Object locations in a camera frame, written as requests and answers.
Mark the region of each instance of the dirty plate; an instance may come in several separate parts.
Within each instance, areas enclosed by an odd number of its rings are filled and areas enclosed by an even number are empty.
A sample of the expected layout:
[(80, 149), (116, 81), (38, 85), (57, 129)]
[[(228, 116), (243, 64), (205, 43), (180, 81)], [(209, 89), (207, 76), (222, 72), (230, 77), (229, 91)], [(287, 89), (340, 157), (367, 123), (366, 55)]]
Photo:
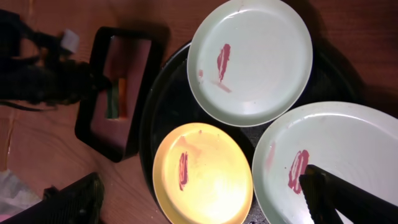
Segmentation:
[(199, 105), (232, 126), (266, 123), (303, 92), (312, 43), (301, 17), (277, 0), (232, 0), (196, 31), (187, 73)]
[(392, 116), (352, 103), (313, 103), (282, 115), (262, 135), (252, 164), (254, 190), (272, 224), (313, 223), (299, 184), (313, 164), (398, 205), (397, 158)]
[(172, 223), (242, 223), (252, 202), (242, 150), (209, 124), (185, 124), (166, 136), (155, 156), (153, 181)]

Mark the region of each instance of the white plate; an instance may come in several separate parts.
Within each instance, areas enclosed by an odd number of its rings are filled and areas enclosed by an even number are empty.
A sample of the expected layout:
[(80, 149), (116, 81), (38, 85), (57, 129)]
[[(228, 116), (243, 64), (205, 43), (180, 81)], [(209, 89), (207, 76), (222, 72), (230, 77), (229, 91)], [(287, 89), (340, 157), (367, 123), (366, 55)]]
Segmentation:
[(310, 76), (312, 55), (307, 27), (286, 3), (231, 0), (196, 31), (188, 79), (197, 102), (212, 117), (255, 126), (294, 104)]
[(313, 223), (299, 185), (289, 186), (290, 170), (293, 182), (305, 168), (294, 161), (307, 153), (308, 164), (398, 205), (398, 120), (361, 105), (314, 103), (272, 123), (254, 153), (254, 191), (272, 224)]

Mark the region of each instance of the round black tray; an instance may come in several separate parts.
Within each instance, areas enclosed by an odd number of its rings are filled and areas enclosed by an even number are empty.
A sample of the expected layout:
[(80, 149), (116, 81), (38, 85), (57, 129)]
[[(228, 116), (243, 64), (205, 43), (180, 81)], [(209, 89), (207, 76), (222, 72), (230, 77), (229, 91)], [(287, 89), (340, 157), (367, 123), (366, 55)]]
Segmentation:
[[(209, 116), (192, 95), (187, 78), (187, 56), (190, 42), (176, 51), (160, 71), (147, 97), (140, 128), (140, 158), (148, 188), (157, 202), (152, 182), (156, 150), (166, 135), (178, 126), (192, 122), (208, 123), (228, 133), (241, 147), (250, 166), (258, 140), (271, 124), (236, 128)], [(314, 48), (313, 68), (307, 87), (292, 108), (318, 101), (360, 103), (359, 96), (327, 54)], [(244, 223), (267, 223), (256, 197)]]

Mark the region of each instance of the wooden surface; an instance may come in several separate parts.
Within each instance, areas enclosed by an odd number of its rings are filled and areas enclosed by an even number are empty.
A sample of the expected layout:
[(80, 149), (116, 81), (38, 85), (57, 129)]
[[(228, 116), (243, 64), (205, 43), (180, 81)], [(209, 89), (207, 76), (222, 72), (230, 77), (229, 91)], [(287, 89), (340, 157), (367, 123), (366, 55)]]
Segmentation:
[[(80, 36), (75, 58), (88, 61), (101, 26), (136, 21), (168, 27), (165, 57), (190, 40), (201, 21), (224, 0), (1, 0), (31, 27), (49, 34), (65, 28)], [(398, 108), (398, 2), (396, 0), (287, 0), (304, 18), (313, 40), (328, 39), (357, 71), (368, 104), (396, 115)], [(11, 126), (8, 167), (38, 195), (64, 188), (97, 171), (106, 194), (105, 223), (167, 223), (147, 189), (139, 158), (113, 164), (74, 134), (78, 105), (29, 113), (0, 109), (0, 146)]]

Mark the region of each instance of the plate rim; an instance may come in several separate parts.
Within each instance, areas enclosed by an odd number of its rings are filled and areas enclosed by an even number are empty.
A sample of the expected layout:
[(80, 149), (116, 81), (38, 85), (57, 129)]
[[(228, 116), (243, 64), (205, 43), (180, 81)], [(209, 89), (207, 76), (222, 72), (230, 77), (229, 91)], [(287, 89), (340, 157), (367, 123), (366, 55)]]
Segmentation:
[[(248, 216), (248, 214), (249, 214), (249, 212), (250, 212), (250, 209), (251, 209), (252, 198), (253, 198), (253, 195), (254, 195), (254, 183), (253, 183), (253, 177), (252, 177), (252, 172), (251, 172), (251, 168), (250, 168), (250, 165), (249, 165), (249, 161), (247, 160), (246, 156), (244, 155), (244, 153), (243, 153), (243, 151), (242, 151), (240, 145), (237, 144), (236, 141), (235, 141), (229, 134), (227, 134), (227, 133), (224, 132), (222, 129), (217, 128), (216, 126), (213, 126), (213, 125), (211, 125), (211, 124), (198, 123), (198, 122), (195, 122), (195, 123), (187, 123), (187, 124), (183, 124), (183, 125), (181, 125), (181, 126), (178, 126), (178, 127), (176, 127), (175, 129), (173, 129), (171, 132), (169, 132), (169, 133), (166, 135), (166, 137), (163, 138), (162, 142), (160, 143), (160, 145), (159, 145), (159, 147), (158, 147), (157, 152), (159, 152), (159, 148), (160, 148), (160, 147), (162, 146), (162, 144), (164, 143), (164, 140), (165, 140), (168, 136), (170, 136), (170, 134), (172, 134), (172, 133), (175, 132), (175, 131), (178, 131), (178, 129), (184, 128), (184, 127), (186, 127), (186, 126), (192, 126), (192, 125), (200, 125), (200, 126), (202, 126), (202, 127), (207, 126), (207, 127), (211, 128), (211, 129), (216, 129), (217, 131), (220, 132), (220, 134), (224, 134), (225, 137), (230, 138), (230, 140), (232, 140), (232, 142), (234, 142), (235, 145), (237, 145), (237, 147), (238, 147), (237, 149), (239, 149), (239, 152), (241, 153), (241, 156), (240, 156), (240, 157), (243, 158), (243, 159), (246, 161), (246, 165), (245, 165), (245, 166), (246, 166), (246, 169), (247, 169), (246, 171), (248, 172), (248, 175), (249, 175), (248, 186), (249, 186), (249, 189), (251, 189), (251, 190), (249, 191), (249, 195), (248, 195), (248, 199), (249, 199), (250, 203), (249, 203), (247, 209), (244, 211), (244, 218), (241, 220), (241, 223), (243, 223), (243, 222), (245, 221), (245, 219), (247, 218), (247, 216)], [(156, 186), (155, 186), (155, 183), (156, 183), (156, 181), (155, 181), (155, 171), (156, 171), (156, 169), (155, 169), (155, 166), (158, 165), (158, 166), (159, 166), (159, 169), (162, 168), (162, 163), (161, 163), (161, 162), (156, 162), (156, 160), (161, 159), (161, 158), (159, 157), (159, 154), (158, 154), (157, 152), (156, 152), (156, 154), (155, 154), (154, 163), (153, 163), (153, 166), (152, 166), (152, 185), (153, 185), (154, 193), (155, 193), (156, 199), (157, 199), (157, 201), (158, 201), (158, 203), (159, 203), (160, 209), (162, 210), (163, 214), (166, 216), (166, 218), (168, 219), (168, 221), (170, 221), (171, 223), (174, 223), (174, 219), (173, 219), (173, 218), (170, 218), (170, 214), (168, 214), (167, 212), (165, 212), (165, 210), (164, 210), (164, 206), (165, 206), (165, 205), (164, 205), (164, 202), (162, 202), (161, 200), (159, 200), (159, 196), (158, 196), (158, 193), (157, 193), (157, 191), (156, 191)], [(186, 221), (185, 223), (189, 223), (188, 219), (187, 219), (183, 214), (181, 214), (176, 208), (174, 208), (174, 210), (175, 210), (175, 212), (176, 212), (179, 216), (181, 216), (181, 217), (184, 219), (184, 221)]]
[[(320, 112), (320, 111), (317, 111), (317, 110), (334, 110), (334, 111), (324, 111), (324, 112)], [(351, 117), (351, 118), (353, 118), (353, 119), (361, 119), (360, 117), (361, 116), (364, 116), (363, 114), (365, 114), (365, 116), (367, 116), (368, 118), (371, 118), (371, 119), (373, 119), (373, 121), (375, 121), (375, 120), (377, 120), (377, 122), (383, 122), (383, 121), (381, 121), (381, 120), (388, 120), (388, 122), (385, 122), (385, 124), (388, 124), (387, 126), (388, 126), (388, 128), (389, 129), (392, 129), (392, 128), (395, 128), (396, 129), (396, 133), (398, 133), (398, 119), (397, 118), (395, 118), (395, 117), (393, 117), (393, 116), (391, 116), (391, 115), (389, 115), (389, 114), (387, 114), (387, 113), (385, 113), (385, 112), (383, 112), (383, 111), (379, 111), (379, 110), (377, 110), (377, 109), (374, 109), (374, 108), (371, 108), (371, 107), (368, 107), (368, 106), (364, 106), (364, 105), (359, 105), (359, 104), (356, 104), (356, 103), (348, 103), (348, 102), (342, 102), (342, 101), (322, 101), (322, 102), (316, 102), (316, 103), (310, 103), (310, 104), (307, 104), (307, 105), (303, 105), (303, 106), (299, 106), (299, 107), (297, 107), (297, 108), (294, 108), (294, 109), (292, 109), (292, 110), (290, 110), (290, 111), (288, 111), (287, 113), (285, 113), (285, 114), (283, 114), (282, 116), (280, 116), (277, 120), (275, 120), (265, 131), (264, 131), (264, 133), (262, 134), (262, 136), (260, 137), (260, 140), (258, 141), (258, 143), (257, 143), (257, 146), (256, 146), (256, 148), (255, 148), (255, 150), (254, 150), (254, 155), (253, 155), (253, 160), (252, 160), (252, 166), (251, 166), (251, 170), (252, 170), (252, 176), (253, 176), (253, 189), (254, 189), (254, 194), (255, 194), (255, 196), (256, 196), (256, 198), (257, 198), (257, 202), (258, 202), (258, 204), (259, 204), (259, 207), (260, 207), (260, 209), (261, 209), (261, 211), (262, 211), (262, 213), (264, 214), (264, 216), (267, 218), (267, 220), (268, 220), (268, 222), (271, 224), (275, 224), (275, 223), (278, 223), (277, 222), (277, 220), (269, 220), (269, 215), (267, 216), (267, 214), (264, 212), (264, 209), (263, 209), (263, 206), (261, 205), (261, 202), (260, 202), (260, 200), (259, 200), (259, 198), (257, 197), (257, 195), (258, 195), (258, 191), (260, 191), (261, 189), (258, 189), (258, 187), (257, 187), (257, 189), (256, 189), (256, 186), (258, 186), (259, 184), (256, 184), (256, 183), (259, 183), (259, 179), (255, 179), (254, 178), (254, 174), (256, 173), (263, 173), (264, 171), (263, 170), (260, 170), (260, 169), (255, 169), (256, 167), (260, 167), (261, 165), (259, 164), (259, 160), (260, 159), (258, 159), (259, 158), (259, 156), (258, 156), (258, 154), (260, 153), (259, 152), (259, 148), (258, 148), (258, 146), (260, 145), (260, 143), (261, 142), (263, 142), (263, 141), (265, 141), (264, 140), (264, 138), (266, 138), (266, 135), (267, 134), (269, 134), (269, 133), (277, 133), (277, 132), (280, 132), (280, 123), (282, 123), (282, 124), (284, 124), (283, 122), (284, 122), (284, 119), (288, 119), (288, 117), (289, 116), (293, 116), (293, 115), (295, 115), (296, 113), (297, 114), (300, 114), (301, 113), (301, 116), (303, 116), (303, 114), (305, 114), (305, 113), (315, 113), (314, 111), (317, 111), (316, 113), (320, 113), (320, 114), (322, 114), (322, 113), (325, 113), (325, 114), (327, 114), (327, 113), (329, 113), (329, 114), (339, 114), (339, 115), (343, 115), (343, 113), (344, 113), (344, 110), (345, 111), (349, 111), (350, 113), (355, 113), (354, 111), (356, 111), (356, 110), (360, 110), (361, 111), (361, 113), (358, 115), (357, 114), (357, 116), (354, 116), (354, 115), (350, 115), (350, 114), (344, 114), (344, 115), (346, 115), (346, 116), (348, 116), (348, 117)], [(312, 117), (312, 116), (310, 116), (310, 115), (306, 115), (303, 119), (306, 119), (306, 118), (310, 118), (310, 117)], [(366, 122), (369, 122), (369, 120), (370, 119), (361, 119), (361, 120), (363, 120), (363, 121), (366, 121)], [(386, 131), (388, 134), (393, 134), (393, 132), (390, 130), (390, 131)], [(283, 217), (282, 216), (280, 216), (279, 214), (279, 212), (276, 212), (277, 214), (278, 214), (278, 216), (284, 221), (284, 223), (288, 223), (288, 222), (286, 222), (284, 219), (283, 219)]]
[[(191, 92), (192, 92), (192, 94), (193, 94), (193, 97), (195, 98), (195, 100), (197, 101), (197, 103), (200, 105), (200, 107), (208, 114), (208, 115), (210, 115), (212, 118), (214, 118), (214, 119), (216, 119), (217, 121), (219, 121), (219, 122), (221, 122), (221, 123), (224, 123), (224, 124), (227, 124), (227, 125), (230, 125), (230, 126), (235, 126), (235, 127), (240, 127), (240, 128), (249, 128), (249, 127), (253, 127), (253, 126), (259, 126), (259, 125), (262, 125), (262, 124), (266, 124), (266, 123), (268, 123), (268, 122), (270, 122), (270, 121), (273, 121), (273, 120), (275, 120), (275, 119), (277, 119), (278, 117), (280, 117), (281, 115), (283, 115), (284, 113), (286, 113), (286, 111), (288, 111), (289, 109), (291, 109), (291, 107), (295, 104), (295, 102), (297, 102), (297, 100), (300, 98), (300, 96), (302, 95), (302, 93), (304, 92), (304, 89), (305, 89), (305, 87), (307, 86), (307, 84), (308, 84), (308, 81), (309, 81), (309, 79), (310, 79), (310, 75), (311, 75), (311, 71), (312, 71), (312, 66), (313, 66), (313, 44), (312, 44), (312, 38), (311, 38), (311, 35), (310, 35), (310, 33), (309, 33), (309, 30), (308, 30), (308, 27), (307, 27), (307, 25), (304, 23), (304, 21), (303, 21), (303, 19), (300, 17), (300, 15), (293, 9), (293, 8), (291, 8), (288, 4), (286, 4), (285, 2), (283, 2), (283, 1), (276, 1), (276, 0), (262, 0), (262, 1), (260, 1), (260, 0), (251, 0), (252, 2), (254, 2), (254, 3), (261, 3), (261, 4), (268, 4), (267, 2), (271, 2), (271, 3), (273, 3), (273, 4), (278, 4), (278, 5), (280, 5), (280, 7), (285, 7), (286, 8), (286, 10), (287, 10), (287, 13), (291, 13), (291, 14), (293, 14), (294, 16), (296, 16), (298, 19), (297, 19), (297, 22), (300, 24), (300, 26), (302, 26), (304, 29), (302, 29), (302, 34), (303, 34), (303, 38), (304, 38), (304, 42), (306, 42), (307, 43), (307, 45), (308, 45), (308, 55), (307, 55), (307, 57), (308, 57), (308, 59), (309, 59), (309, 63), (308, 63), (308, 65), (305, 67), (306, 69), (308, 69), (308, 74), (306, 75), (306, 77), (305, 77), (305, 84), (303, 85), (303, 86), (300, 86), (300, 88), (298, 88), (298, 90), (299, 90), (299, 94), (296, 96), (296, 97), (292, 97), (292, 99), (293, 99), (293, 101), (292, 101), (292, 103), (289, 105), (289, 106), (287, 106), (284, 110), (282, 110), (281, 111), (281, 113), (279, 113), (277, 116), (275, 116), (275, 117), (273, 117), (273, 118), (266, 118), (266, 119), (264, 119), (263, 121), (261, 121), (261, 122), (259, 122), (259, 123), (256, 123), (256, 122), (253, 122), (253, 123), (250, 123), (250, 124), (236, 124), (236, 123), (232, 123), (232, 122), (227, 122), (227, 121), (223, 121), (221, 118), (218, 118), (218, 117), (216, 117), (215, 115), (213, 115), (213, 114), (211, 114), (211, 113), (209, 113), (208, 112), (208, 110), (205, 108), (205, 107), (203, 107), (203, 105), (202, 105), (202, 103), (200, 103), (199, 101), (198, 101), (198, 97), (197, 97), (197, 95), (199, 95), (199, 93), (197, 93), (197, 92), (195, 92), (194, 90), (193, 90), (193, 88), (192, 88), (192, 84), (191, 84), (191, 82), (194, 82), (194, 80), (192, 80), (192, 78), (190, 78), (190, 76), (196, 76), (196, 72), (195, 72), (195, 75), (190, 75), (190, 72), (189, 72), (189, 68), (191, 67), (190, 65), (192, 64), (192, 62), (190, 62), (190, 61), (192, 61), (192, 59), (190, 60), (190, 58), (192, 58), (193, 56), (193, 47), (194, 46), (196, 46), (198, 43), (198, 36), (200, 35), (200, 34), (203, 34), (203, 33), (205, 33), (205, 32), (201, 32), (201, 30), (202, 29), (204, 29), (205, 28), (205, 26), (206, 26), (206, 23), (209, 23), (209, 21), (211, 20), (211, 17), (212, 16), (215, 16), (215, 14), (217, 14), (219, 11), (222, 11), (225, 7), (228, 7), (230, 4), (236, 4), (236, 5), (241, 5), (242, 6), (242, 0), (230, 0), (230, 1), (227, 1), (227, 2), (225, 2), (225, 3), (223, 3), (222, 5), (220, 5), (220, 6), (218, 6), (215, 10), (213, 10), (209, 15), (207, 15), (207, 17), (202, 21), (202, 23), (200, 24), (200, 26), (198, 27), (198, 29), (196, 30), (196, 32), (195, 32), (195, 35), (193, 36), (193, 39), (192, 39), (192, 41), (191, 41), (191, 47), (190, 47), (190, 49), (189, 49), (189, 51), (188, 51), (188, 57), (187, 57), (187, 76), (188, 76), (188, 83), (189, 83), (189, 85), (190, 85), (190, 89), (191, 89)], [(221, 112), (220, 113), (221, 114), (221, 116), (220, 117), (222, 117), (222, 116), (224, 116), (226, 113), (223, 113), (223, 112)]]

